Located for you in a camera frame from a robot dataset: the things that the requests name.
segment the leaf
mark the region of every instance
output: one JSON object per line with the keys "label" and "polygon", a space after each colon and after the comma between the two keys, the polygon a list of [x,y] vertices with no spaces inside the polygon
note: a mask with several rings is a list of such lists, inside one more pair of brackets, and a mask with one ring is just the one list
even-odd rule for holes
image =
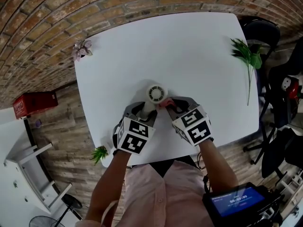
{"label": "leaf", "polygon": [[75,55],[75,54],[77,54],[77,52],[78,52],[78,49],[73,49],[71,54]]}
{"label": "leaf", "polygon": [[260,49],[261,49],[261,45],[260,44],[253,44],[250,47],[250,52],[258,54],[260,52]]}
{"label": "leaf", "polygon": [[86,50],[83,49],[83,48],[79,50],[79,53],[80,53],[80,55],[86,55],[87,54]]}
{"label": "leaf", "polygon": [[84,42],[85,42],[85,40],[81,40],[81,41],[80,41],[80,45],[79,45],[79,47],[80,47],[80,48],[82,48],[82,47],[83,47]]}
{"label": "leaf", "polygon": [[75,41],[75,46],[80,48],[81,40],[76,40]]}
{"label": "leaf", "polygon": [[239,51],[239,50],[232,50],[232,52],[234,53],[234,54],[236,54],[237,56],[242,56],[242,57],[244,57],[244,55],[242,54],[242,52],[241,51]]}
{"label": "leaf", "polygon": [[83,45],[86,49],[89,49],[92,45],[91,40],[85,41]]}
{"label": "leaf", "polygon": [[254,53],[251,55],[251,58],[250,58],[250,64],[255,69],[260,69],[260,67],[261,67],[261,63],[260,63],[258,56],[259,56],[258,54]]}
{"label": "leaf", "polygon": [[243,61],[245,64],[247,64],[247,60],[245,58],[243,58],[243,57],[237,57],[237,58],[239,58],[241,61]]}
{"label": "leaf", "polygon": [[91,160],[94,160],[96,165],[100,159],[105,159],[105,157],[108,156],[108,152],[104,146],[101,146],[94,149],[92,155],[93,157]]}
{"label": "leaf", "polygon": [[262,61],[262,58],[261,58],[260,54],[258,54],[258,59],[259,59],[260,64],[262,65],[263,61]]}
{"label": "leaf", "polygon": [[250,61],[251,52],[250,52],[249,47],[243,41],[241,41],[239,39],[236,39],[236,40],[237,41],[232,40],[234,42],[233,46],[243,54],[243,57],[247,61]]}
{"label": "leaf", "polygon": [[93,55],[93,53],[90,50],[86,50],[87,55]]}

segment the artificial plant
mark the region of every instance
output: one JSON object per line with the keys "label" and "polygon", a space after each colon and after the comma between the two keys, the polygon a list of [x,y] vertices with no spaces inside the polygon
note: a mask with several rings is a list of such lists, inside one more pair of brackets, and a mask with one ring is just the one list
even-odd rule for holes
{"label": "artificial plant", "polygon": [[250,103],[250,85],[254,69],[260,69],[262,65],[262,59],[260,57],[260,44],[253,44],[251,47],[248,47],[240,39],[231,39],[233,42],[232,56],[242,60],[247,66],[248,78],[249,78],[249,89],[248,89],[248,101],[247,106]]}
{"label": "artificial plant", "polygon": [[72,48],[72,56],[74,58],[74,61],[80,61],[80,58],[85,55],[92,55],[93,53],[89,50],[91,47],[91,41],[90,40],[78,40],[76,41],[76,44]]}
{"label": "artificial plant", "polygon": [[91,160],[94,160],[96,165],[100,159],[105,159],[105,157],[108,156],[108,151],[104,146],[100,146],[94,149],[91,154],[93,155],[93,158]]}

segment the blue screen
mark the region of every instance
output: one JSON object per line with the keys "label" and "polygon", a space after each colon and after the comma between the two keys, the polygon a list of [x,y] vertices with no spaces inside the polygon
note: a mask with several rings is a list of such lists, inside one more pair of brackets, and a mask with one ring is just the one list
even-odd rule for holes
{"label": "blue screen", "polygon": [[252,187],[249,187],[223,196],[213,197],[211,200],[220,215],[225,217],[264,200],[264,197]]}

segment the black and white marker cube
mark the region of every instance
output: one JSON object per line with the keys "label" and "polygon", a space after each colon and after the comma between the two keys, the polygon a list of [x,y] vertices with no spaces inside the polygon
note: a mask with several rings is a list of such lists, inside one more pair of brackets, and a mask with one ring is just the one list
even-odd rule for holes
{"label": "black and white marker cube", "polygon": [[118,132],[117,148],[139,155],[152,138],[155,129],[141,122],[124,117]]}
{"label": "black and white marker cube", "polygon": [[202,106],[176,119],[172,124],[178,134],[193,146],[212,136],[209,118]]}

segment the green plant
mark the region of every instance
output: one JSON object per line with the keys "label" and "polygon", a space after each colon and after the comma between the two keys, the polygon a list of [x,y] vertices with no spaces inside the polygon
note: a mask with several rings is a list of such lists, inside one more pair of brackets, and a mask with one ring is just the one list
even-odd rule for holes
{"label": "green plant", "polygon": [[248,101],[247,106],[250,103],[250,85],[252,75],[254,73],[254,69],[260,69],[262,65],[262,59],[260,57],[260,44],[253,44],[251,47],[248,47],[242,40],[240,39],[231,39],[233,42],[233,47],[235,49],[232,50],[232,56],[239,58],[242,60],[247,66],[248,78],[249,78],[249,89],[248,89]]}
{"label": "green plant", "polygon": [[100,159],[105,159],[105,157],[108,156],[108,152],[104,146],[100,146],[94,149],[91,154],[93,155],[93,158],[91,160],[95,161],[95,165]]}

